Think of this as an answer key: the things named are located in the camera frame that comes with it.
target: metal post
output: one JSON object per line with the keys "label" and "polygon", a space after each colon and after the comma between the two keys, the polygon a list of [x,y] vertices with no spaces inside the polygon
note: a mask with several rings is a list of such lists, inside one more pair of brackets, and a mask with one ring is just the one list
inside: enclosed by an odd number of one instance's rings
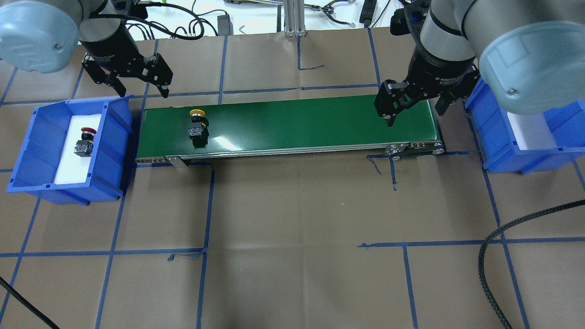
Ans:
{"label": "metal post", "polygon": [[304,7],[304,0],[284,0],[284,34],[286,36],[307,35]]}

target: blue container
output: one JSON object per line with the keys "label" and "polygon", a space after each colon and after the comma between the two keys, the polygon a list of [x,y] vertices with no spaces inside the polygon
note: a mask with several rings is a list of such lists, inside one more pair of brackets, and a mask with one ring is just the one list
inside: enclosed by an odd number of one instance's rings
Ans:
{"label": "blue container", "polygon": [[585,102],[578,100],[563,108],[544,113],[546,125],[554,137],[553,147],[522,150],[512,130],[508,112],[495,100],[490,87],[477,83],[465,107],[472,113],[491,172],[554,170],[585,155]]}
{"label": "blue container", "polygon": [[[117,200],[122,195],[126,144],[132,133],[131,97],[68,100],[35,108],[7,192],[27,192],[57,204]],[[87,179],[54,184],[71,117],[93,114],[101,114],[101,119]]]}

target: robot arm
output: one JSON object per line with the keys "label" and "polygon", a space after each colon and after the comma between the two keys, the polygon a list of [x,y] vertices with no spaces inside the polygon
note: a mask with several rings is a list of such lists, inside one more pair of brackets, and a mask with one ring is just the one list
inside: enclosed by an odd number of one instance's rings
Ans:
{"label": "robot arm", "polygon": [[117,11],[110,0],[0,0],[0,57],[23,70],[56,72],[79,41],[87,49],[83,68],[95,83],[124,96],[118,77],[136,77],[168,97],[173,72],[162,56],[142,56],[124,21],[91,19],[99,13]]}
{"label": "robot arm", "polygon": [[516,114],[562,107],[585,95],[584,0],[400,0],[391,33],[416,49],[406,79],[386,80],[375,106],[387,125],[420,100],[439,115],[473,91],[479,69],[498,103]]}

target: yellow button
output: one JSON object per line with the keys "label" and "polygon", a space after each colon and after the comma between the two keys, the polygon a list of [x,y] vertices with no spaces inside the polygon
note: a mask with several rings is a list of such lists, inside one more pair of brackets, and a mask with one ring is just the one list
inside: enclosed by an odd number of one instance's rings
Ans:
{"label": "yellow button", "polygon": [[189,115],[194,115],[194,114],[199,114],[201,116],[205,116],[205,112],[202,109],[192,109],[191,112],[189,112]]}

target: green conveyor belt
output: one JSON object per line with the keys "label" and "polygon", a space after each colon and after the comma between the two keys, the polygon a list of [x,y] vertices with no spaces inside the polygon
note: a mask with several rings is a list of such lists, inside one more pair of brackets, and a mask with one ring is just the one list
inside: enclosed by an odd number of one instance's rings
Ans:
{"label": "green conveyor belt", "polygon": [[[428,101],[404,111],[388,128],[376,114],[375,97],[147,109],[137,161],[160,162],[168,156],[204,159],[371,149],[389,143],[440,140]],[[209,119],[209,144],[205,148],[193,148],[187,135],[191,126],[189,111],[194,108],[204,110]]]}

